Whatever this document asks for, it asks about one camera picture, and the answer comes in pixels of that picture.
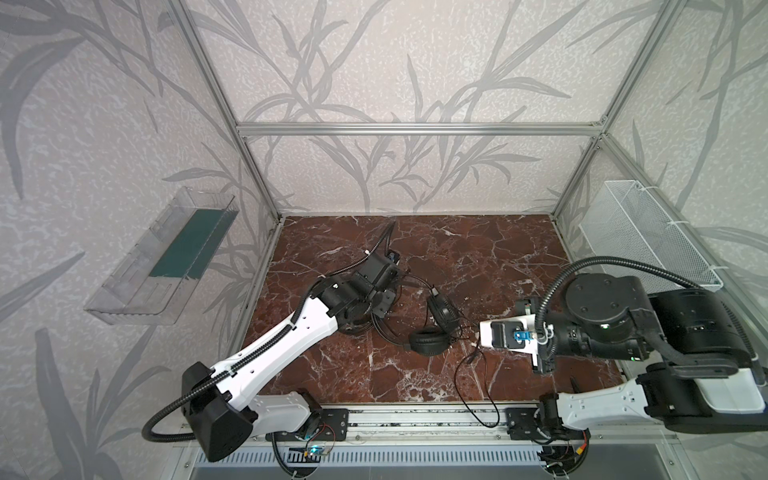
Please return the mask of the black headphones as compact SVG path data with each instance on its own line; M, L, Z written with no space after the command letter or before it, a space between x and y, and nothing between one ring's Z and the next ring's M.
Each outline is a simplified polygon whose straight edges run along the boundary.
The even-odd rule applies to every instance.
M394 333L384 323L388 309L383 308L373 310L370 315L371 324L377 333L387 342L425 357L437 356L444 353L457 341L468 340L468 337L461 336L461 332L463 331L461 325L463 314L455 307L452 301L447 296L440 293L438 289L427 280L416 276L413 273L405 273L403 275L403 278L407 277L414 279L417 286L424 286L429 291L429 295L426 299L426 320L424 326L421 329L410 332L408 340L405 343L401 343L394 337ZM483 358L483 361L486 362L484 354L478 347L475 347L474 350L459 361L453 374L453 386L458 398L474 419L483 427L493 429L500 425L501 414L498 406L491 398L487 385L483 385L482 391L485 392L485 397L490 401L491 406L495 411L496 421L494 423L484 422L478 417L476 412L465 401L458 385L458 374L460 369L464 365L470 365L478 355L480 355Z
M352 301L335 306L330 313L337 321L338 331L344 335L357 336L374 327L375 301Z

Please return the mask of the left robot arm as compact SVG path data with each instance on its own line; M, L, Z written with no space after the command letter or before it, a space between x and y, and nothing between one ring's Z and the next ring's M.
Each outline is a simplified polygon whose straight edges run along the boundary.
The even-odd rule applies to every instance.
M253 434L304 429L322 409L308 394L262 396L263 387L305 351L337 333L357 333L395 298L399 256L390 222L360 260L319 276L293 313L212 367L197 362L182 376L182 395L155 413L141 436L152 443L195 441L207 460L222 460Z

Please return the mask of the clear plastic wall bin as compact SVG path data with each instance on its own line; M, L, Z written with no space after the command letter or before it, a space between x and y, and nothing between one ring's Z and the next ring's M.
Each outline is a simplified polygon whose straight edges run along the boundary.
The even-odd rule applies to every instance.
M233 194L180 188L84 310L113 326L175 324L238 214Z

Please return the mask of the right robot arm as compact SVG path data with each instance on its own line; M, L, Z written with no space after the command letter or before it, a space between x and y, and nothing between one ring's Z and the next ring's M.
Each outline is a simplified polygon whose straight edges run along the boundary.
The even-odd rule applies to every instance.
M614 256L578 260L539 300L533 330L540 374L557 357L647 364L616 387L543 398L548 429L633 420L698 435L767 429L765 370L739 318L679 274Z

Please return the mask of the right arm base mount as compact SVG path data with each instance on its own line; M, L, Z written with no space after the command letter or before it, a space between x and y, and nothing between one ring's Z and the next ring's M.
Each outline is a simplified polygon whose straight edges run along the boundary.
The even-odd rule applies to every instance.
M504 411L507 433L511 440L528 440L540 445L554 442L583 441L582 430L566 428L556 413L544 407L512 407Z

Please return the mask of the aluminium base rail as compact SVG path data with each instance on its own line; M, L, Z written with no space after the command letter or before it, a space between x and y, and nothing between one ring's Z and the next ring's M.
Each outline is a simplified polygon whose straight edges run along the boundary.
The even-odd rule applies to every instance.
M502 402L497 406L501 423L493 429L480 425L461 403L338 404L323 409L349 410L347 437L336 441L339 445L495 444L511 440L504 414L506 408L536 407L530 402ZM470 407L484 422L496 421L490 404L474 403Z

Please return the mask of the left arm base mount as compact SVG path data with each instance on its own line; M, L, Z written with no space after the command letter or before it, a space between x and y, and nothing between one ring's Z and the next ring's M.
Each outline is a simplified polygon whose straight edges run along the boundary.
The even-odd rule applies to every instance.
M348 409L321 409L312 411L308 419L297 430L295 436L301 440L344 441L349 422Z

